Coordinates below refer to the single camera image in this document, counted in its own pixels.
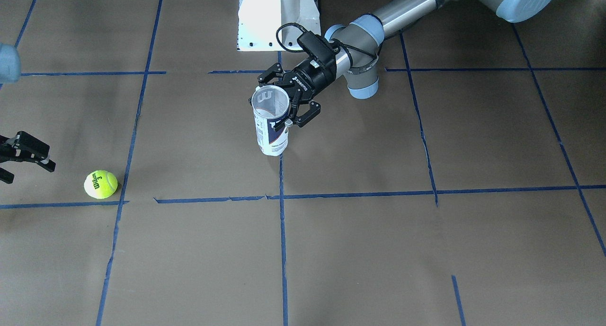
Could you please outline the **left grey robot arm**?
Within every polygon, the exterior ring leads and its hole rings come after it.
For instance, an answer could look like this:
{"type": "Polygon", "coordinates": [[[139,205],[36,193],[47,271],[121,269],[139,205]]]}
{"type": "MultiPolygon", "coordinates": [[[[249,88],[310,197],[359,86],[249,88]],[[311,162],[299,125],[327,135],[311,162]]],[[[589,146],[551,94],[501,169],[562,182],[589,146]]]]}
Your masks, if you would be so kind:
{"type": "MultiPolygon", "coordinates": [[[[384,42],[454,1],[458,0],[392,0],[348,26],[332,26],[323,36],[300,22],[284,22],[271,29],[276,35],[274,44],[288,52],[305,53],[307,59],[290,71],[275,63],[258,77],[259,88],[270,92],[255,94],[249,102],[269,104],[277,99],[268,121],[271,131],[279,131],[311,121],[321,110],[314,98],[342,76],[354,98],[368,99],[378,89],[376,64],[384,42]]],[[[532,18],[552,0],[478,1],[503,20],[517,23],[532,18]]]]}

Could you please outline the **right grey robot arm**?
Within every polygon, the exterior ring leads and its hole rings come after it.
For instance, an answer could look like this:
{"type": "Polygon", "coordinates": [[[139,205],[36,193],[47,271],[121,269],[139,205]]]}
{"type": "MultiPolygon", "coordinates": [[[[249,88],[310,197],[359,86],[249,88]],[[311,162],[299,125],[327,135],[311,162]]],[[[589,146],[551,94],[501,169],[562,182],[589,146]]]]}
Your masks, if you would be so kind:
{"type": "MultiPolygon", "coordinates": [[[[13,45],[0,44],[0,82],[16,83],[21,76],[21,59],[13,45]]],[[[19,131],[14,137],[0,137],[0,162],[29,162],[52,173],[56,163],[49,158],[50,145],[19,131]]]]}

